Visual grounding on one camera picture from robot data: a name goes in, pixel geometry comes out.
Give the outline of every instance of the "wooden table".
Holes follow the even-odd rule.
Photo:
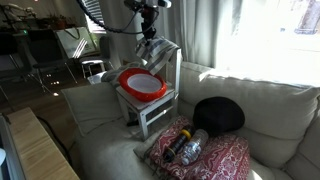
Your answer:
[[[30,108],[8,117],[26,179],[79,179]]]

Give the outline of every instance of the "sofa cushion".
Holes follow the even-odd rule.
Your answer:
[[[292,180],[284,171],[268,168],[250,158],[250,170],[247,180]]]
[[[82,136],[123,115],[113,86],[99,83],[62,90]]]
[[[245,125],[237,134],[248,139],[251,155],[264,165],[279,168],[295,154],[315,118],[319,89],[228,77],[183,62],[179,94],[182,102],[195,106],[215,96],[227,97],[243,110]],[[182,115],[191,115],[182,108],[179,110]]]
[[[148,126],[150,138],[160,134],[170,124],[167,115]],[[139,126],[126,126],[121,118],[104,123],[87,136],[76,136],[86,179],[158,179],[152,169],[138,158],[133,149],[145,144]]]
[[[287,172],[296,180],[320,179],[320,117],[312,123]]]

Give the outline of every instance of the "red plate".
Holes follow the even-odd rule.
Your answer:
[[[158,75],[140,68],[130,68],[119,76],[121,87],[142,102],[153,101],[164,95],[167,85]]]

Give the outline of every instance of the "black pillow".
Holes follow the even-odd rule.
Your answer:
[[[193,115],[194,127],[207,131],[211,137],[237,130],[244,122],[245,117],[240,106],[225,97],[212,97],[200,101]]]

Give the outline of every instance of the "water bottle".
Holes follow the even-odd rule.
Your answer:
[[[197,160],[207,140],[208,133],[203,129],[198,129],[183,149],[182,164],[188,165]]]

